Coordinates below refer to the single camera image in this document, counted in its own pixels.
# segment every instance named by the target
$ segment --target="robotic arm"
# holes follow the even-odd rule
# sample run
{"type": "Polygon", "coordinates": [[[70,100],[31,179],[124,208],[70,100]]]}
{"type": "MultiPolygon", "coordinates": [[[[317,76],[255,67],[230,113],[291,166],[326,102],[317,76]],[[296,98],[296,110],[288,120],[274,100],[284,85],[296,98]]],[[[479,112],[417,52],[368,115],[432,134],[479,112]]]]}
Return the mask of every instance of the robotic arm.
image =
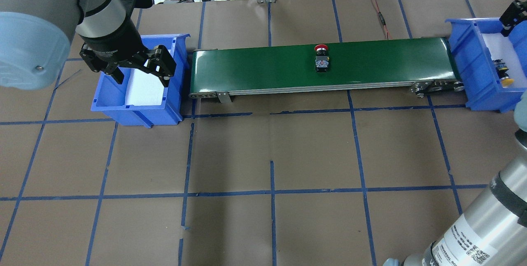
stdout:
{"type": "Polygon", "coordinates": [[[75,31],[94,72],[122,84],[117,66],[140,69],[168,86],[175,62],[163,45],[149,50],[130,20],[153,0],[0,0],[0,86],[36,90],[58,76],[75,31]]]}

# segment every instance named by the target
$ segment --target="green conveyor belt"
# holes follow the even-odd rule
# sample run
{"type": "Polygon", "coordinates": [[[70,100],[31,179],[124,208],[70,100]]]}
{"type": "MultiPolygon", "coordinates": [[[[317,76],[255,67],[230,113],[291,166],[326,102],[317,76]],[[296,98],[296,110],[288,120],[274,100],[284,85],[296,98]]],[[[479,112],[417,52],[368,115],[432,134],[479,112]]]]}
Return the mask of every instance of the green conveyor belt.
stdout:
{"type": "Polygon", "coordinates": [[[315,45],[194,52],[191,97],[383,86],[456,79],[442,37],[330,43],[330,69],[315,72],[315,45]]]}

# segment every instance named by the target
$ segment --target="blue plastic bin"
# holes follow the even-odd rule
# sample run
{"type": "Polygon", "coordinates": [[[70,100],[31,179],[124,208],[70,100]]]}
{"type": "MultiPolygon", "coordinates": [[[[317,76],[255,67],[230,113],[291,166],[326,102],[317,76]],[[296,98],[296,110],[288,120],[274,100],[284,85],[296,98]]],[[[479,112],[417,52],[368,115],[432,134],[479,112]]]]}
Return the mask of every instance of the blue plastic bin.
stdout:
{"type": "MultiPolygon", "coordinates": [[[[448,42],[456,61],[459,75],[465,84],[471,110],[513,110],[527,88],[503,88],[490,51],[482,33],[499,33],[498,18],[448,19],[452,35],[448,42]]],[[[527,75],[527,22],[516,26],[508,36],[518,55],[523,73],[527,75]]]]}
{"type": "Polygon", "coordinates": [[[125,105],[126,88],[131,69],[121,68],[124,74],[123,84],[117,84],[111,76],[101,73],[91,110],[103,112],[119,124],[126,126],[150,128],[153,125],[177,125],[183,120],[179,113],[183,75],[184,71],[190,68],[187,62],[186,37],[190,35],[144,35],[141,37],[144,45],[149,49],[159,44],[165,45],[177,64],[168,88],[164,88],[160,105],[125,105]]]}

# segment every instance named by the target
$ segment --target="red wire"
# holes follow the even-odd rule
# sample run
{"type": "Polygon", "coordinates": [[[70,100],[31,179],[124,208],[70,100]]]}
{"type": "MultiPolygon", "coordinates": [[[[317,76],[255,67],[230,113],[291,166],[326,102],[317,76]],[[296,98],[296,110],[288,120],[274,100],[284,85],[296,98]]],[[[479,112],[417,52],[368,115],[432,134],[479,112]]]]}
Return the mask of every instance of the red wire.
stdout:
{"type": "MultiPolygon", "coordinates": [[[[377,13],[380,13],[379,4],[377,3],[377,0],[373,0],[375,2],[375,9],[377,13]]],[[[386,39],[393,39],[392,35],[390,35],[390,32],[388,31],[388,27],[386,25],[383,25],[382,28],[386,31],[386,39]]]]}

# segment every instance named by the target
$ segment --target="white label sticker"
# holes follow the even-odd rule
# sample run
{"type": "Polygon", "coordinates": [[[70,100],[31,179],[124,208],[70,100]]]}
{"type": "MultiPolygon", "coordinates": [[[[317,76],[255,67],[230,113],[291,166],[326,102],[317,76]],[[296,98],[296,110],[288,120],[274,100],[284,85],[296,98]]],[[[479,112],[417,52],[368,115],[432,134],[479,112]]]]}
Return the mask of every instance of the white label sticker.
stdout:
{"type": "Polygon", "coordinates": [[[485,265],[496,253],[495,248],[488,242],[484,243],[472,230],[464,214],[432,249],[432,254],[440,266],[485,265]]]}

